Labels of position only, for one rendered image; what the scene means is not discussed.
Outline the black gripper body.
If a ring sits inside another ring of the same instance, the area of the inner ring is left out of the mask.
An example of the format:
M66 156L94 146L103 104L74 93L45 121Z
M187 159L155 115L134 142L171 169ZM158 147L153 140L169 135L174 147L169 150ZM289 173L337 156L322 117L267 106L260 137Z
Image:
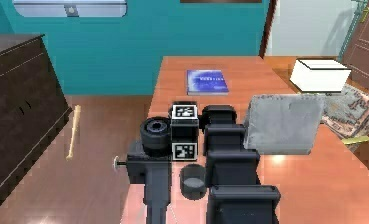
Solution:
M140 125L140 139L130 145L126 160L113 159L115 170L126 167L131 184L144 185L146 224L166 224L172 186L170 143L170 119L151 117Z

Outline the dark grey mug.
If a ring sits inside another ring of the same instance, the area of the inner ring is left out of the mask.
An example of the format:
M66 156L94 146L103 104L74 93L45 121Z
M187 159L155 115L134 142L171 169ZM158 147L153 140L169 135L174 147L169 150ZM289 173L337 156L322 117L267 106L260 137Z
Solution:
M199 164L188 164L179 174L181 194L188 200L200 200L207 192L205 168Z

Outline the wooden baseball bat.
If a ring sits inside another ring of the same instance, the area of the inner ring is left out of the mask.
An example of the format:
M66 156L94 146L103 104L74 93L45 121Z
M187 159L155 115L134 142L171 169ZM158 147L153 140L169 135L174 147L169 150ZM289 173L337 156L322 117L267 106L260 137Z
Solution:
M76 140L76 133L78 131L79 123L80 123L80 117L81 117L81 106L76 105L73 111L73 122L72 122L72 129L71 129L71 140L70 140L70 146L68 149L68 154L66 156L66 160L70 161L73 159L74 156L74 145Z

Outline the blue book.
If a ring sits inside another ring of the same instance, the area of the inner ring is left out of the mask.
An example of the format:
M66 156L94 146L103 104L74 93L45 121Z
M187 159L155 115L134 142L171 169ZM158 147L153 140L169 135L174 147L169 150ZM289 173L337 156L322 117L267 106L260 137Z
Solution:
M188 95L227 95L228 86L221 70L188 70Z

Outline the grey laptop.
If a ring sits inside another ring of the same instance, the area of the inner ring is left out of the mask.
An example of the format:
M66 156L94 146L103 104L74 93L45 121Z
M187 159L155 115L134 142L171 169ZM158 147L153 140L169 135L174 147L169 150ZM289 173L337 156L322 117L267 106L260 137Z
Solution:
M308 155L324 106L322 95L254 95L244 119L244 147L262 155Z

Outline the dark brown chest of drawers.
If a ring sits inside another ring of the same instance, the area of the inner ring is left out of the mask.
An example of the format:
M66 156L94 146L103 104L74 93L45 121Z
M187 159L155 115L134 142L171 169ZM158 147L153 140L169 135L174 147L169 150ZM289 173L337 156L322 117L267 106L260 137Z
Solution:
M0 206L69 120L41 34L0 34Z

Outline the brown wooden table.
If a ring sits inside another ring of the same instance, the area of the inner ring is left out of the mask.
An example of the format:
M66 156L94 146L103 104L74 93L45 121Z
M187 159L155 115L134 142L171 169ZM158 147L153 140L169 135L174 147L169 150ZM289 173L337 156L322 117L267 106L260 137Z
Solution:
M165 56L148 115L164 116L174 100L189 100L186 71L220 69L226 96L195 96L200 107L230 104L243 119L252 96L292 91L260 57ZM325 125L318 129L307 156L261 157L263 184L281 192L280 224L369 224L369 171Z

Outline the white window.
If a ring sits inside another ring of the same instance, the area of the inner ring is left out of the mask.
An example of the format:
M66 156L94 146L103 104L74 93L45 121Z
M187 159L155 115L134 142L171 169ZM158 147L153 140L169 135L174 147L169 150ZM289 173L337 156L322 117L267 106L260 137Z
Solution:
M123 17L127 0L12 0L23 17Z

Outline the white box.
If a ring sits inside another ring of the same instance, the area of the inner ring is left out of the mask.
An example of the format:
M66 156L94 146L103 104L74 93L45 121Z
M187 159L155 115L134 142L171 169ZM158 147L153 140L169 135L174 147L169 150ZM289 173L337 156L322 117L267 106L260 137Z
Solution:
M351 69L334 59L297 59L290 81L302 92L341 92Z

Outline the yellow flat strip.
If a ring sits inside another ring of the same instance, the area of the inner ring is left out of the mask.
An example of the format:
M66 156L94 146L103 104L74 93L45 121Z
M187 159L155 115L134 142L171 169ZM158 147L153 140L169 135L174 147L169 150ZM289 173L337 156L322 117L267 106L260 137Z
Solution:
M344 145L352 145L352 144L359 144L364 142L369 142L369 136L358 136L352 138L343 138L341 139Z

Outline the patterned grey rug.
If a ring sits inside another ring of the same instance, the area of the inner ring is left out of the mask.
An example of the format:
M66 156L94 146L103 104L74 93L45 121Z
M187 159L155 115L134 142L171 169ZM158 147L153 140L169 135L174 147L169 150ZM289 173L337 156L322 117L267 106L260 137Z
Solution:
M369 134L369 94L346 84L326 95L322 122L341 139Z

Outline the brown room door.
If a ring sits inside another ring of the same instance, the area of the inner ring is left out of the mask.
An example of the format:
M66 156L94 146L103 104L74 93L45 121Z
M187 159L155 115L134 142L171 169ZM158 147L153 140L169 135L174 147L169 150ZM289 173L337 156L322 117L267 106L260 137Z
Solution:
M369 90L369 15L364 23L358 22L343 63L352 70L351 79Z

